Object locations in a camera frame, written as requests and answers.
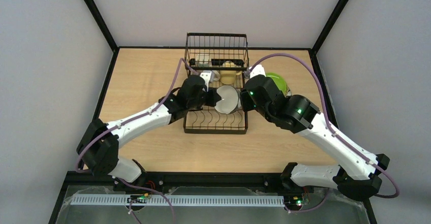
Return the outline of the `green plate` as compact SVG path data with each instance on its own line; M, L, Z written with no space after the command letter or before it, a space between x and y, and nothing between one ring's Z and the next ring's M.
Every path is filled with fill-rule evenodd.
M286 80L281 75L276 73L266 73L266 76L271 78L275 82L278 89L282 91L284 95L287 95L289 87Z

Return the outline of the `white bowl dark rim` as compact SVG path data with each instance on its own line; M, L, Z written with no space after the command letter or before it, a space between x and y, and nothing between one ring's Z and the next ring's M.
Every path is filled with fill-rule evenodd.
M221 97L215 105L215 110L222 114L230 114L238 107L238 91L230 86L223 85L217 89L217 94Z

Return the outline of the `yellow handled mug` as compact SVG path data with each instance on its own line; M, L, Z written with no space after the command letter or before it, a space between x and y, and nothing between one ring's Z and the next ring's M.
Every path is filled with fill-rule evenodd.
M224 62L222 68L224 69L219 70L219 81L225 85L231 85L235 83L237 76L241 75L242 73L242 71L226 70L226 68L238 68L238 66L232 61Z

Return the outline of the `cream ceramic mug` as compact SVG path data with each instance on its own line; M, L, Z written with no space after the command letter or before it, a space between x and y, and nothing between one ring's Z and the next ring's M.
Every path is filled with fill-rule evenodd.
M200 53L195 57L195 62L198 68L202 68L202 71L210 70L214 73L215 77L213 82L218 82L220 79L220 74L218 71L212 68L211 58L209 54Z

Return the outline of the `black wire dish rack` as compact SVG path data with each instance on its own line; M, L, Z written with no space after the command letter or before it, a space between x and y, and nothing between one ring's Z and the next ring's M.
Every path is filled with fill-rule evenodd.
M244 72L250 64L247 36L229 33L187 33L184 58L198 73L203 70L198 68L195 62L195 57L200 53L210 55L212 68L216 71L223 70L222 65L226 61L232 61L238 66L226 70L242 71L235 83L230 85L239 94L245 84ZM209 87L218 89L223 85L225 84L218 81L211 83ZM185 133L191 134L243 135L248 130L248 115L241 109L240 101L237 109L230 114L222 114L214 107L203 106L187 114L183 128Z

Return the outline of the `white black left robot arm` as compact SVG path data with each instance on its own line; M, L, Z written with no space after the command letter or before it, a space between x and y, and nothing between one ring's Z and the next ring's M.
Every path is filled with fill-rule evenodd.
M109 123L99 118L92 121L76 149L79 160L94 176L110 175L128 183L143 181L144 168L136 160L119 156L119 149L144 133L185 118L190 111L214 106L221 97L209 87L213 80L210 71L190 75L181 87L141 112Z

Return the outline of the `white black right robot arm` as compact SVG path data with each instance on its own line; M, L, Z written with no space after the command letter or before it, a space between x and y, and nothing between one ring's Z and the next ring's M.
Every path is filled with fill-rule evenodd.
M314 143L336 160L336 165L307 166L288 163L281 174L284 188L326 187L344 196L364 201L378 194L382 185L379 174L390 159L373 154L349 140L345 145L330 131L331 123L308 98L285 96L275 82L264 75L249 79L240 93L245 110L259 112L268 122Z

